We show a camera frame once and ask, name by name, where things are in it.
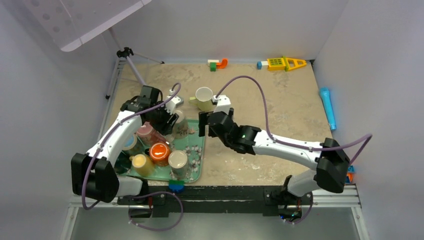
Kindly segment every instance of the yellow mug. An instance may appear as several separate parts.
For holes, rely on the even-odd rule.
[[[196,96],[188,99],[188,102],[197,106],[203,112],[209,112],[214,108],[212,104],[212,97],[214,93],[209,87],[203,86],[197,89]]]

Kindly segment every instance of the white perforated panel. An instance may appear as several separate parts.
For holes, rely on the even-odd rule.
[[[23,0],[64,52],[75,50],[151,0]]]

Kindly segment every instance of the wooden table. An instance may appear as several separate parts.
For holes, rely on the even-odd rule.
[[[229,64],[211,72],[206,64],[138,64],[146,83],[161,89],[164,95],[175,82],[181,83],[179,96],[185,103],[179,107],[189,119],[197,119],[199,110],[188,103],[200,87],[209,87],[216,94],[233,77],[248,75],[261,85],[268,106],[269,127],[275,135],[303,141],[322,142],[331,137],[324,107],[310,63],[292,72],[257,70],[255,64]],[[112,104],[109,126],[116,119],[121,105],[140,93],[141,86],[128,66],[118,83]],[[265,129],[264,106],[257,86],[249,79],[234,81],[223,94],[231,99],[234,121]],[[284,159],[239,154],[225,147],[216,138],[207,138],[200,178],[191,183],[207,186],[281,185],[288,175],[307,168]],[[167,185],[151,181],[150,185]]]

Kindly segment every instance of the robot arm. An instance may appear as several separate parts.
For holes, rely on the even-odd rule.
[[[301,197],[313,190],[324,189],[332,193],[342,193],[350,164],[343,150],[311,151],[288,146],[273,141],[265,130],[255,126],[238,126],[233,121],[234,109],[225,95],[214,96],[214,112],[199,113],[199,136],[205,135],[208,125],[210,137],[218,137],[222,143],[240,154],[269,155],[286,159],[309,168],[309,170],[289,176],[284,183],[286,191],[294,197]],[[307,142],[273,135],[275,139],[312,148],[337,147],[331,138],[324,142]]]
[[[175,96],[164,107],[159,107],[153,111],[146,112],[140,116],[135,116],[123,121],[125,118],[140,111],[151,108],[159,103],[160,90],[150,86],[143,86],[141,94],[126,101],[120,112],[104,136],[85,154],[76,153],[71,160],[72,190],[75,194],[81,195],[84,175],[89,162],[104,142],[103,148],[97,155],[91,173],[88,177],[86,196],[106,203],[111,202],[115,197],[136,196],[143,188],[143,180],[132,176],[117,176],[114,165],[128,138],[140,128],[144,122],[150,124],[163,135],[170,134],[177,114],[172,114],[183,100]]]

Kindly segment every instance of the orange toy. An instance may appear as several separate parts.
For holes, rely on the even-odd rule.
[[[223,58],[222,59],[222,62],[217,62],[216,63],[216,68],[217,69],[225,69],[226,66],[227,66],[227,64],[228,64],[228,58]]]

